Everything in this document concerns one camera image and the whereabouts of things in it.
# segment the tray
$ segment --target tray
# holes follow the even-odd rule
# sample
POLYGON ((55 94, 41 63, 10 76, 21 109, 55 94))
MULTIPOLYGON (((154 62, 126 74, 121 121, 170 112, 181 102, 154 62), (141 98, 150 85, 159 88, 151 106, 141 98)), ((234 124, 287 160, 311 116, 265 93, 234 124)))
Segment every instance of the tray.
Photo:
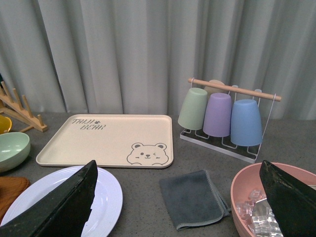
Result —
POLYGON ((172 121, 165 115, 74 115, 36 157, 42 166, 165 168, 173 162, 172 121))

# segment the cup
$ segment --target cup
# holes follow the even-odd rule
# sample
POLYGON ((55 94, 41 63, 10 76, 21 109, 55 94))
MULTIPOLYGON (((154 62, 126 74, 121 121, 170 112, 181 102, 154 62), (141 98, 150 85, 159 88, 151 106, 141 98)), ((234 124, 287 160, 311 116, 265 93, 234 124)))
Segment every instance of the cup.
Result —
MULTIPOLYGON (((219 84, 219 85, 225 85, 220 80, 210 80, 209 82, 215 83, 215 84, 219 84)), ((207 99, 208 100, 209 100, 209 97, 211 96, 211 94, 214 94, 214 93, 225 93, 225 90, 214 88, 214 87, 209 87, 209 86, 205 86, 204 90, 206 90, 206 92, 207 92, 207 99)))
POLYGON ((231 142, 238 146, 262 143, 262 126, 258 104, 245 99, 234 102, 231 121, 231 142))
POLYGON ((213 137, 229 136, 231 114, 231 96, 225 93, 211 94, 205 111, 203 132, 213 137))
POLYGON ((178 123, 189 130, 203 128, 207 92, 200 88, 190 88, 182 104, 178 123))

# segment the bear cartoon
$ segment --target bear cartoon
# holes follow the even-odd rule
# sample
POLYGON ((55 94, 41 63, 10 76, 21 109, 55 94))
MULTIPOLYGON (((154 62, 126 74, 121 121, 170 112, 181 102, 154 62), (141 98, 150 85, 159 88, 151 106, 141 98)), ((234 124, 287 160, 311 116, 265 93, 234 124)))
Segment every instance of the bear cartoon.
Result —
POLYGON ((128 155, 127 161, 135 165, 163 165, 169 160, 164 151, 167 146, 164 143, 156 145, 143 145, 135 143, 132 145, 132 152, 128 155))

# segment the cup rack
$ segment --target cup rack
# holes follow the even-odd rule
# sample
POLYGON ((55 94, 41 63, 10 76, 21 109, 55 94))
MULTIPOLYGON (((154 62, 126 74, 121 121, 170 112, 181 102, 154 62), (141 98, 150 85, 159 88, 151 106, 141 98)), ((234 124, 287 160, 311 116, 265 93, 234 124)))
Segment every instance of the cup rack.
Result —
MULTIPOLYGON (((280 96, 266 94, 266 93, 261 92, 261 90, 252 91, 252 90, 242 89, 242 88, 239 88, 237 86, 227 86, 227 85, 222 85, 222 84, 218 84, 218 83, 214 83, 214 82, 198 80, 198 79, 194 79, 194 78, 190 78, 188 80, 188 82, 191 83, 191 85, 193 83, 196 83, 199 85, 204 85, 204 86, 228 91, 228 93, 235 92, 235 101, 236 101, 236 94, 237 93, 250 95, 250 96, 253 96, 253 98, 258 97, 258 106, 260 105, 261 98, 272 100, 273 102, 271 105, 270 113, 272 111, 274 101, 278 101, 278 102, 281 101, 280 96)), ((212 137, 212 136, 205 134, 202 129, 196 130, 196 131, 184 129, 180 133, 180 138, 183 140, 186 140, 186 141, 210 148, 212 150, 224 153, 226 155, 238 158, 238 159, 246 161, 248 163, 255 163, 256 162, 256 159, 258 157, 258 154, 259 154, 259 151, 261 148, 261 144, 259 144, 257 146, 252 146, 252 147, 237 146, 230 141, 230 136, 212 137)))
POLYGON ((33 115, 25 95, 22 95, 22 99, 26 109, 23 108, 21 100, 15 88, 13 89, 13 93, 15 95, 16 101, 13 100, 4 81, 1 82, 1 85, 2 88, 0 87, 0 114, 7 114, 29 125, 28 127, 20 130, 20 132, 25 132, 32 128, 35 128, 41 132, 45 132, 48 130, 47 125, 43 123, 41 115, 38 115, 38 117, 35 117, 33 115))

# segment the wooden handle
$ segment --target wooden handle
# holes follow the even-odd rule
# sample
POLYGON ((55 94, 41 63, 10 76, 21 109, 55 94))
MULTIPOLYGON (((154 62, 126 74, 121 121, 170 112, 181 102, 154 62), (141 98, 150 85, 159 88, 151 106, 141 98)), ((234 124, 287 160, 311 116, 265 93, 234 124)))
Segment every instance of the wooden handle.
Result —
POLYGON ((204 85, 204 86, 209 86, 209 87, 214 87, 217 89, 232 91, 232 92, 236 92, 236 93, 240 93, 240 94, 244 94, 244 95, 256 96, 256 97, 269 99, 269 100, 281 101, 281 99, 282 99, 282 97, 278 96, 278 95, 266 94, 266 93, 262 93, 262 92, 258 92, 258 91, 242 89, 242 88, 233 87, 233 86, 229 86, 229 85, 221 85, 221 84, 208 82, 208 81, 204 81, 204 80, 193 79, 193 78, 189 78, 188 82, 199 84, 199 85, 204 85))

